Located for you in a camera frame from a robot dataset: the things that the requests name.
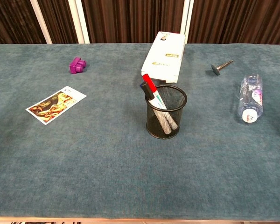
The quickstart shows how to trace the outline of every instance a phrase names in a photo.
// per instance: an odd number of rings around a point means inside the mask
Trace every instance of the red marker cap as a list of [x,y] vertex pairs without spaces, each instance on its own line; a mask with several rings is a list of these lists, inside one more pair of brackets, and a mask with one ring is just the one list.
[[153,81],[151,80],[151,78],[149,77],[148,74],[143,75],[142,78],[143,78],[144,82],[147,82],[147,84],[149,85],[152,92],[157,91],[157,88],[155,87]]

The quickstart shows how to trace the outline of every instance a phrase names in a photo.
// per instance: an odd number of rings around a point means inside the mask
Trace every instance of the purple object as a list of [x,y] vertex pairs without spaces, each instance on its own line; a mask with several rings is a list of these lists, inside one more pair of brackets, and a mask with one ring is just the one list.
[[70,63],[70,72],[76,74],[77,72],[83,72],[83,68],[86,67],[86,61],[80,57],[75,57]]

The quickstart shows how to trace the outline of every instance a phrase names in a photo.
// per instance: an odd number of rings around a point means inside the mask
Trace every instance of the bottle label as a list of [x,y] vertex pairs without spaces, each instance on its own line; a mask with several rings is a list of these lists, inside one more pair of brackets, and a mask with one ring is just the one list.
[[262,90],[254,90],[252,93],[252,98],[262,106]]

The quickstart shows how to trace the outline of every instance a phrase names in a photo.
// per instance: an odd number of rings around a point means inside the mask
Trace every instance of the yellow label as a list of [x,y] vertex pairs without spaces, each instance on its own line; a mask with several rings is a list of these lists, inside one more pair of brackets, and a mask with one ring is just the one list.
[[166,54],[165,56],[167,56],[167,57],[178,57],[178,55],[174,55],[174,54]]

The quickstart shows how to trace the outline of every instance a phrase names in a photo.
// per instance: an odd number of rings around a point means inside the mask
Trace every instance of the white box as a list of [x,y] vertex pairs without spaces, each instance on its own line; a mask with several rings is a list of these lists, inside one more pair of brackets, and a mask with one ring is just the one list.
[[164,80],[166,83],[177,83],[184,47],[184,34],[158,32],[141,74],[148,74],[150,78]]

